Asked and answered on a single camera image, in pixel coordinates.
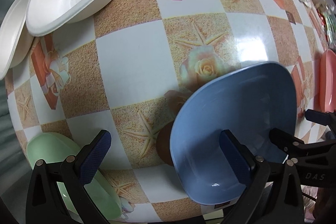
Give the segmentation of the pink plastic plate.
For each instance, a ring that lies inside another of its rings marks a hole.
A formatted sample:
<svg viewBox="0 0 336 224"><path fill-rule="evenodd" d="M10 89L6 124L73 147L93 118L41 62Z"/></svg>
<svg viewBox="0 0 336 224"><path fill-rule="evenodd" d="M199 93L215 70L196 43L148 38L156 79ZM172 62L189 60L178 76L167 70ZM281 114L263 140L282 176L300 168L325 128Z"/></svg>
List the pink plastic plate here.
<svg viewBox="0 0 336 224"><path fill-rule="evenodd" d="M319 104L323 112L333 112L336 103L336 55L332 50L322 54L320 62Z"/></svg>

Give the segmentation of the green curtain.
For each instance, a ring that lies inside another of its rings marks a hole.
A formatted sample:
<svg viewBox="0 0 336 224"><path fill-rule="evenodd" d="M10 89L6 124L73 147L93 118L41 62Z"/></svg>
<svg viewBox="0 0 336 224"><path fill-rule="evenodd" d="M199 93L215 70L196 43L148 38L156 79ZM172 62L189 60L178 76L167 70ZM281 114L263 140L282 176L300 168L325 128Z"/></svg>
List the green curtain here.
<svg viewBox="0 0 336 224"><path fill-rule="evenodd" d="M1 19L15 0L1 0ZM11 69L1 74L1 199L5 204L26 198L31 167L15 133L18 110L14 98L14 76Z"/></svg>

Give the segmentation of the checkered patterned tablecloth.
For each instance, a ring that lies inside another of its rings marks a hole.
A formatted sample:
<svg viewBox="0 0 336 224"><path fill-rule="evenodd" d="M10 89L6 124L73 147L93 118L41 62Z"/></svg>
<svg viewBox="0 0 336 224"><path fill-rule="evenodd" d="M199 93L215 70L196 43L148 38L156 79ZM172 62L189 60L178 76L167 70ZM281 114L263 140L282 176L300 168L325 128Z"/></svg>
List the checkered patterned tablecloth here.
<svg viewBox="0 0 336 224"><path fill-rule="evenodd" d="M35 36L11 69L25 153L51 152L51 133L83 146L112 135L101 165L121 199L121 222L175 221L215 210L189 199L158 155L158 135L206 83L265 61L295 86L294 135L319 140L325 127L303 114L319 104L327 48L313 5L299 0L111 0L92 16Z"/></svg>

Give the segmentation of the blue square plastic plate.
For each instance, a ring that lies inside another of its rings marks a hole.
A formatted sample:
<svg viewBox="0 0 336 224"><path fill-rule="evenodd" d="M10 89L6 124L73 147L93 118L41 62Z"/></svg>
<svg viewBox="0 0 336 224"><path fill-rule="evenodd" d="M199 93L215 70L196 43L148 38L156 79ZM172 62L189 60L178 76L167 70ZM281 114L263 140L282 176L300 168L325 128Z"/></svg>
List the blue square plastic plate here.
<svg viewBox="0 0 336 224"><path fill-rule="evenodd" d="M294 82L279 63L251 65L199 88L179 111L171 130L170 153L186 194L196 203L216 205L245 189L221 150L223 130L255 156L282 163L286 154L269 132L294 134L297 99Z"/></svg>

